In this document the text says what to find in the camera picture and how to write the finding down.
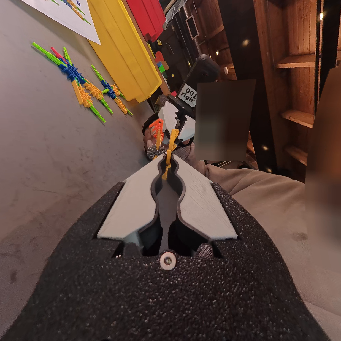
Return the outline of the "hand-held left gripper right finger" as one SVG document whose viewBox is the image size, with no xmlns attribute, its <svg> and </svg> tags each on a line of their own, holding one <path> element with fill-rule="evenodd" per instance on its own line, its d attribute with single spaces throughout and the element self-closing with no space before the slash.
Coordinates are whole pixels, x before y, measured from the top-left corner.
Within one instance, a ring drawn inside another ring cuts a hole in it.
<svg viewBox="0 0 341 341">
<path fill-rule="evenodd" d="M 202 244 L 220 257 L 217 242 L 237 241 L 238 234 L 217 196 L 213 182 L 177 155 L 171 157 L 170 186 L 178 194 L 170 226 L 170 249 L 194 256 Z"/>
</svg>

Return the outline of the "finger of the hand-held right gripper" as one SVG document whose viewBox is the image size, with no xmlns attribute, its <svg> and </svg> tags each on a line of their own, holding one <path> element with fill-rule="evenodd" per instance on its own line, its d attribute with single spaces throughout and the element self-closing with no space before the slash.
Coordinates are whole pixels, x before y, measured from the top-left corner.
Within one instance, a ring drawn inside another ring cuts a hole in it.
<svg viewBox="0 0 341 341">
<path fill-rule="evenodd" d="M 165 102 L 159 111 L 159 118 L 163 120 L 163 131 L 172 131 L 177 125 L 178 109 L 170 102 Z"/>
<path fill-rule="evenodd" d="M 178 135 L 178 145 L 191 145 L 195 135 L 195 124 L 184 124 Z"/>
</svg>

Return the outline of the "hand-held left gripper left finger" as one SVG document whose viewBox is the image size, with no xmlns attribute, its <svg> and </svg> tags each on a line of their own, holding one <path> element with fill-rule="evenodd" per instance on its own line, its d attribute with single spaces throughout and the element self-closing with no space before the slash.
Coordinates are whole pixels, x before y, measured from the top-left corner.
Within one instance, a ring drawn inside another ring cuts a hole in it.
<svg viewBox="0 0 341 341">
<path fill-rule="evenodd" d="M 158 156 L 124 181 L 97 238 L 134 243 L 143 255 L 158 254 L 163 236 L 157 199 L 162 162 L 163 155 Z"/>
</svg>

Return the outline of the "yellow black toy wheel assembly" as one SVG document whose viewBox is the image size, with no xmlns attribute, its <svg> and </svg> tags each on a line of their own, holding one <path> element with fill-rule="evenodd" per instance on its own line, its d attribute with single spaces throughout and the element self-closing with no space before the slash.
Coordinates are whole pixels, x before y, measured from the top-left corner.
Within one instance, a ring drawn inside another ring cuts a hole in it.
<svg viewBox="0 0 341 341">
<path fill-rule="evenodd" d="M 151 146 L 149 146 L 147 148 L 147 151 L 146 151 L 147 157 L 150 160 L 154 160 L 158 156 L 160 156 L 161 154 L 163 154 L 163 153 L 166 154 L 166 167 L 165 167 L 165 172 L 162 176 L 162 179 L 167 180 L 168 170 L 171 167 L 172 152 L 177 146 L 175 141 L 179 135 L 179 130 L 178 129 L 172 129 L 170 139 L 169 139 L 169 143 L 168 143 L 168 149 L 165 150 L 162 147 L 162 142 L 164 139 L 163 120 L 158 118 L 157 120 L 155 120 L 154 122 L 152 122 L 149 125 L 149 128 L 151 129 L 152 137 L 155 138 L 155 140 L 156 140 L 156 144 L 154 144 L 154 145 L 152 144 Z"/>
</svg>

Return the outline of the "person's right forearm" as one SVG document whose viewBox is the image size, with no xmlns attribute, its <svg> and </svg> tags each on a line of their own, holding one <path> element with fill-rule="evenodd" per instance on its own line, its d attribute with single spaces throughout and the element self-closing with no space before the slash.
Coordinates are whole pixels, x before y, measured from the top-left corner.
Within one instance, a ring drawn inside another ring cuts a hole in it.
<svg viewBox="0 0 341 341">
<path fill-rule="evenodd" d="M 223 169 L 197 160 L 194 143 L 174 152 L 212 182 L 218 183 L 234 198 L 260 205 L 305 203 L 305 185 L 285 176 L 253 169 Z"/>
</svg>

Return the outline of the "grey desk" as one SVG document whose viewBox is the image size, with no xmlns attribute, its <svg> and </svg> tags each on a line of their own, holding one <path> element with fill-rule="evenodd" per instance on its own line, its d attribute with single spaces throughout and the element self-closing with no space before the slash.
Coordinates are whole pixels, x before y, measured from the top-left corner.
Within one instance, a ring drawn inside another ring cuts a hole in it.
<svg viewBox="0 0 341 341">
<path fill-rule="evenodd" d="M 66 47 L 79 71 L 110 83 L 88 40 L 23 1 L 1 1 L 1 246 L 0 333 L 11 327 L 32 295 L 66 231 L 118 181 L 143 167 L 142 125 L 148 102 L 125 102 L 113 116 L 94 101 L 105 124 L 80 106 L 60 69 L 32 42 Z"/>
</svg>

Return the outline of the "person's right hand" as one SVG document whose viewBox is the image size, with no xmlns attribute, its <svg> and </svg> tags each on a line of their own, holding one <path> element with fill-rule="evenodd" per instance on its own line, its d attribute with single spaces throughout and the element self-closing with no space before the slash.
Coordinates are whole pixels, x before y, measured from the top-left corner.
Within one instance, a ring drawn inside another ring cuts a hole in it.
<svg viewBox="0 0 341 341">
<path fill-rule="evenodd" d="M 156 139 L 154 138 L 153 134 L 151 134 L 150 127 L 147 127 L 144 130 L 143 142 L 144 142 L 145 151 L 147 151 L 149 147 L 156 145 Z"/>
</svg>

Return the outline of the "whiteboard on stand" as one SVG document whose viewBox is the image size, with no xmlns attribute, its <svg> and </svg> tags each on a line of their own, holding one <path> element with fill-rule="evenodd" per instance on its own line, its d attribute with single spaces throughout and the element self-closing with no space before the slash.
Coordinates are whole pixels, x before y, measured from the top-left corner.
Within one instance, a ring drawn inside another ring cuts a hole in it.
<svg viewBox="0 0 341 341">
<path fill-rule="evenodd" d="M 171 23 L 174 16 L 178 13 L 178 11 L 184 6 L 184 4 L 187 2 L 187 0 L 172 0 L 170 3 L 166 6 L 164 10 L 165 14 L 165 22 L 163 24 L 163 29 L 166 30 L 167 26 Z"/>
</svg>

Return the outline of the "small blue green toy assembly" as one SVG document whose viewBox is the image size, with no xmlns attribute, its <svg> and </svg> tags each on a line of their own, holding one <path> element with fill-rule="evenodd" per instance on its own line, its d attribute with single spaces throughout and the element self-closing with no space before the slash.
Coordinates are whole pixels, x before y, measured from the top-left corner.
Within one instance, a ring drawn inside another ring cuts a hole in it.
<svg viewBox="0 0 341 341">
<path fill-rule="evenodd" d="M 115 101 L 115 103 L 118 105 L 118 107 L 122 110 L 124 114 L 129 114 L 130 116 L 133 116 L 133 113 L 125 106 L 125 104 L 122 102 L 121 99 L 126 99 L 126 97 L 123 95 L 123 93 L 120 91 L 120 89 L 117 87 L 116 84 L 110 85 L 103 77 L 102 75 L 96 70 L 95 66 L 92 64 L 91 68 L 93 69 L 94 73 L 96 74 L 97 78 L 99 79 L 100 83 L 104 87 L 104 90 L 102 91 L 102 94 L 108 95 L 112 100 Z"/>
</svg>

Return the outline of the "yellow plastic bin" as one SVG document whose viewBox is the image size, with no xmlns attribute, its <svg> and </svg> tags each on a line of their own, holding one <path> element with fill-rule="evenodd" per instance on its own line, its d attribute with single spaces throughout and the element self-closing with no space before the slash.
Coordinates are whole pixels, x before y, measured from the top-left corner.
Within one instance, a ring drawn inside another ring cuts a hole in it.
<svg viewBox="0 0 341 341">
<path fill-rule="evenodd" d="M 161 78 L 121 0 L 90 0 L 89 11 L 100 45 L 89 40 L 127 101 L 146 101 Z"/>
</svg>

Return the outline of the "person's torso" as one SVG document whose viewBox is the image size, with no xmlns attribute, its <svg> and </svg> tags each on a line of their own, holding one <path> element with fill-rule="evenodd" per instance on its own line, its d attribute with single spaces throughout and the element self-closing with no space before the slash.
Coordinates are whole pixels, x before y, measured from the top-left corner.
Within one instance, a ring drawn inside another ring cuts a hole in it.
<svg viewBox="0 0 341 341">
<path fill-rule="evenodd" d="M 331 340 L 340 340 L 340 273 L 313 262 L 305 219 L 305 185 L 284 177 L 255 183 L 242 179 L 230 194 L 271 237 L 304 303 L 326 334 Z"/>
</svg>

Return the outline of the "red plastic bin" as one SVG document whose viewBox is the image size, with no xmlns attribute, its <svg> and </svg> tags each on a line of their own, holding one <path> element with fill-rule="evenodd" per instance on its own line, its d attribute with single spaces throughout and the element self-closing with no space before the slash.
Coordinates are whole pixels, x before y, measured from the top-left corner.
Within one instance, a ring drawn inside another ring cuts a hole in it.
<svg viewBox="0 0 341 341">
<path fill-rule="evenodd" d="M 163 32 L 166 17 L 158 0 L 127 0 L 146 41 L 155 42 Z"/>
</svg>

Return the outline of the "large blue green toy assembly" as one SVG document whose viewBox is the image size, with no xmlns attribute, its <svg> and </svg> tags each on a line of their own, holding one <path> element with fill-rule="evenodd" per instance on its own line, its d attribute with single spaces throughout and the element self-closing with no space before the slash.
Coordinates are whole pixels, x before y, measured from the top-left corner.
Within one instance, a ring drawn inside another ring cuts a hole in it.
<svg viewBox="0 0 341 341">
<path fill-rule="evenodd" d="M 66 78 L 70 80 L 77 100 L 80 105 L 90 109 L 102 123 L 106 120 L 100 115 L 100 112 L 94 107 L 93 100 L 96 99 L 105 107 L 105 109 L 112 115 L 113 111 L 108 103 L 104 100 L 104 94 L 95 85 L 85 79 L 78 71 L 78 68 L 71 62 L 67 49 L 64 47 L 64 55 L 58 53 L 56 49 L 51 47 L 51 51 L 46 51 L 40 45 L 32 42 L 32 46 L 43 53 L 50 61 L 54 62 L 62 73 L 66 74 Z"/>
</svg>

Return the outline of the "white instruction sheet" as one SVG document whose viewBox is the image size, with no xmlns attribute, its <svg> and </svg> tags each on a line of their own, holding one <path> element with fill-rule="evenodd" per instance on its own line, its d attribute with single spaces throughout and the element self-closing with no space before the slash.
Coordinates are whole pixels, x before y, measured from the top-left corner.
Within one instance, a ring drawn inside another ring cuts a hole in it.
<svg viewBox="0 0 341 341">
<path fill-rule="evenodd" d="M 86 39 L 101 44 L 87 0 L 24 0 L 23 2 Z"/>
</svg>

